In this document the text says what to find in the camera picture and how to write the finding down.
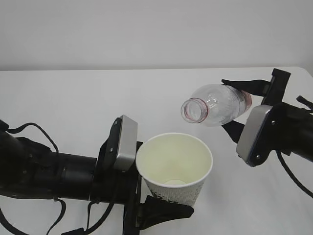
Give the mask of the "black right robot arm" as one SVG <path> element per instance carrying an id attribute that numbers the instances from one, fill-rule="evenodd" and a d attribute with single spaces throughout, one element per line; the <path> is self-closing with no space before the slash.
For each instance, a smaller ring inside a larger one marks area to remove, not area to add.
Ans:
<path id="1" fill-rule="evenodd" d="M 291 73 L 273 69 L 270 81 L 230 81 L 225 85 L 263 97 L 245 124 L 231 121 L 223 129 L 237 144 L 236 152 L 249 166 L 261 165 L 273 150 L 313 159 L 313 104 L 299 96 L 307 109 L 284 103 L 283 96 Z"/>

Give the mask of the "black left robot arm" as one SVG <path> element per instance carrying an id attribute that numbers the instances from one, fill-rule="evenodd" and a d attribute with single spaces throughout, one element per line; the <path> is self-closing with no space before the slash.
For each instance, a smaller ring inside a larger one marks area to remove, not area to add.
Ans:
<path id="1" fill-rule="evenodd" d="M 10 128 L 0 124 L 0 193 L 17 199 L 54 200 L 66 212 L 65 199 L 88 201 L 89 207 L 105 202 L 103 215 L 94 225 L 70 231 L 89 235 L 107 219 L 115 204 L 124 207 L 123 234 L 166 221 L 189 218 L 194 210 L 186 203 L 168 202 L 147 196 L 141 203 L 141 176 L 135 155 L 141 147 L 137 123 L 123 115 L 112 124 L 97 158 L 61 153 L 57 145 L 47 147 L 18 133 L 25 125 Z"/>

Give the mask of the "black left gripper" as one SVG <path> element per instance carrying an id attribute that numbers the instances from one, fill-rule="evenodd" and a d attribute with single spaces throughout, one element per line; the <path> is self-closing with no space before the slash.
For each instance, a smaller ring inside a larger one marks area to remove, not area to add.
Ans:
<path id="1" fill-rule="evenodd" d="M 152 196 L 147 196 L 145 202 L 140 204 L 141 176 L 139 176 L 135 164 L 132 164 L 127 172 L 112 167 L 104 170 L 102 163 L 105 159 L 106 148 L 107 142 L 105 141 L 100 147 L 98 158 L 95 159 L 94 169 L 89 171 L 92 177 L 89 189 L 89 206 L 102 202 L 109 205 L 100 219 L 92 226 L 89 226 L 90 234 L 100 228 L 115 204 L 124 206 L 123 235 L 138 235 L 140 229 L 147 229 L 171 220 L 191 217 L 194 209 L 188 205 L 171 203 Z"/>

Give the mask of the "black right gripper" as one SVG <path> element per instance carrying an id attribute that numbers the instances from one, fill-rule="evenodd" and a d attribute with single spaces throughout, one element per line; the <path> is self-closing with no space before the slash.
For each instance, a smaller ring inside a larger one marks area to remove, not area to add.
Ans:
<path id="1" fill-rule="evenodd" d="M 272 78 L 270 82 L 265 80 L 230 81 L 222 79 L 222 83 L 252 95 L 264 96 L 261 102 L 262 105 L 275 106 L 283 100 L 291 73 L 284 70 L 273 69 L 271 75 Z M 244 124 L 234 120 L 222 125 L 222 128 L 236 144 L 240 139 L 244 127 Z"/>

